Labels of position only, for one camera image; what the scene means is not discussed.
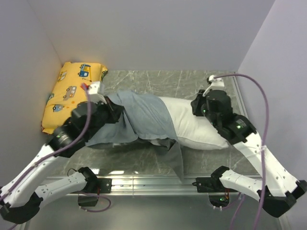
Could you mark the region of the grey striped pillowcase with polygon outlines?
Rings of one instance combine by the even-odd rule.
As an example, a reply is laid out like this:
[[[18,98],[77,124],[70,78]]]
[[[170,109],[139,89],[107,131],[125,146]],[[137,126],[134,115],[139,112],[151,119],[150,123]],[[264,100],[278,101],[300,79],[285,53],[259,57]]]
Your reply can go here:
[[[181,147],[164,102],[153,94],[140,94],[135,91],[118,91],[109,94],[108,97],[114,104],[123,106],[124,111],[118,122],[105,124],[86,146],[106,149],[116,145],[151,143],[157,157],[183,179]]]

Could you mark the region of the white pillow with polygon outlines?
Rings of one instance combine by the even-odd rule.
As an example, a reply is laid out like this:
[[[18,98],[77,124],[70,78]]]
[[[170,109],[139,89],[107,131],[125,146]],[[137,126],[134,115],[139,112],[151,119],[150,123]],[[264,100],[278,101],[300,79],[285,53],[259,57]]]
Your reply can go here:
[[[173,124],[171,131],[181,146],[195,150],[221,150],[229,146],[206,117],[192,113],[191,100],[147,94],[140,105],[164,125]]]

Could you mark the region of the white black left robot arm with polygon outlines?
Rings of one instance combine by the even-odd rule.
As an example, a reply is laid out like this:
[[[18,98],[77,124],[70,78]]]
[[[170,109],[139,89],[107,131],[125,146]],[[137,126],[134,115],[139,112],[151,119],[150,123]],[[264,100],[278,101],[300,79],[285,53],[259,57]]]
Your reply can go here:
[[[33,218],[50,202],[74,192],[97,192],[98,178],[89,167],[50,184],[42,182],[58,165],[83,148],[105,124],[119,121],[124,107],[106,102],[82,102],[50,135],[35,158],[10,183],[0,189],[0,215],[14,224]]]

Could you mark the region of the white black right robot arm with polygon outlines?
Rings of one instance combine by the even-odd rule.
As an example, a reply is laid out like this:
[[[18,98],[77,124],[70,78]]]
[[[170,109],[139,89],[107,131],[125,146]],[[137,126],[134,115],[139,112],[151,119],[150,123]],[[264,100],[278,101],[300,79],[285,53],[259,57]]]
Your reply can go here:
[[[270,150],[261,145],[260,134],[245,116],[233,112],[225,91],[199,90],[191,107],[193,115],[206,117],[218,134],[241,152],[261,176],[257,180],[221,166],[209,179],[196,178],[193,185],[199,193],[230,189],[257,201],[264,195],[262,207],[275,218],[286,213],[306,193],[306,181],[292,176]]]

